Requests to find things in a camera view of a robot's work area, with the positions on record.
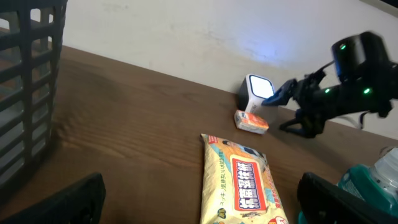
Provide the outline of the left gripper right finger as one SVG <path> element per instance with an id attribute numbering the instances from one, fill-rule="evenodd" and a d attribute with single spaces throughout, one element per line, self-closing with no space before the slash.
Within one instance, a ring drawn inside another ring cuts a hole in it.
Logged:
<path id="1" fill-rule="evenodd" d="M 312 172 L 300 179 L 297 198 L 308 223 L 397 224 L 397 217 Z"/>

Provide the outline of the teal spray bottle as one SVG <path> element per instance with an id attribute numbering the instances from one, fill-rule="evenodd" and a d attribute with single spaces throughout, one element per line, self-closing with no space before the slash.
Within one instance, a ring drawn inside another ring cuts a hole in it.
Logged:
<path id="1" fill-rule="evenodd" d="M 335 186 L 397 217 L 397 147 L 384 148 L 372 166 L 350 167 Z M 298 223 L 308 223 L 302 211 Z"/>

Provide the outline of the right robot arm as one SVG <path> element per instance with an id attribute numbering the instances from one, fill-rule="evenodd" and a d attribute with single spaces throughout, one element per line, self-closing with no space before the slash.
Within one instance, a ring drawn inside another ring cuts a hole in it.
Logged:
<path id="1" fill-rule="evenodd" d="M 285 106 L 294 100 L 299 105 L 294 119 L 282 123 L 280 130 L 314 138 L 329 119 L 352 113 L 386 118 L 393 109 L 397 63 L 390 60 L 380 35 L 370 31 L 353 35 L 333 44 L 331 51 L 339 85 L 320 88 L 326 73 L 319 68 L 302 80 L 287 80 L 262 102 L 264 106 Z"/>

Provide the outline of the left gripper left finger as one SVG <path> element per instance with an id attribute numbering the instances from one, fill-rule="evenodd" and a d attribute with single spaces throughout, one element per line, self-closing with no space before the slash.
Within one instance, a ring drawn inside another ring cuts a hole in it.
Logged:
<path id="1" fill-rule="evenodd" d="M 94 172 L 1 224 L 98 224 L 105 197 L 103 176 Z"/>

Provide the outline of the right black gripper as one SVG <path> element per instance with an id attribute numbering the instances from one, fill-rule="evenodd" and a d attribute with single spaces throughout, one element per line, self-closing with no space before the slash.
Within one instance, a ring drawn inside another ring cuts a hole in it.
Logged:
<path id="1" fill-rule="evenodd" d="M 272 96 L 262 102 L 262 106 L 286 106 L 291 97 L 298 103 L 295 118 L 282 123 L 281 131 L 303 138 L 314 138 L 324 130 L 327 120 L 339 116 L 343 100 L 344 86 L 335 85 L 321 89 L 319 84 L 326 77 L 318 70 L 304 79 L 287 80 Z"/>

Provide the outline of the yellow wet wipes pack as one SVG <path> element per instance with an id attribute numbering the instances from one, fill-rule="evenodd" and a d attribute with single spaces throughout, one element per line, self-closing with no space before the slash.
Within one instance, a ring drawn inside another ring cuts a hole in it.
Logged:
<path id="1" fill-rule="evenodd" d="M 266 155 L 202 134 L 201 223 L 288 223 Z"/>

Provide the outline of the orange snack packet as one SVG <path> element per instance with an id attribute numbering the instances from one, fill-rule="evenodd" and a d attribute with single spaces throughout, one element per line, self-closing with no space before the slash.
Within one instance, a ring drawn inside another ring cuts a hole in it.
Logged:
<path id="1" fill-rule="evenodd" d="M 256 134 L 265 134 L 269 129 L 266 120 L 258 115 L 237 110 L 234 114 L 234 121 L 238 129 Z"/>

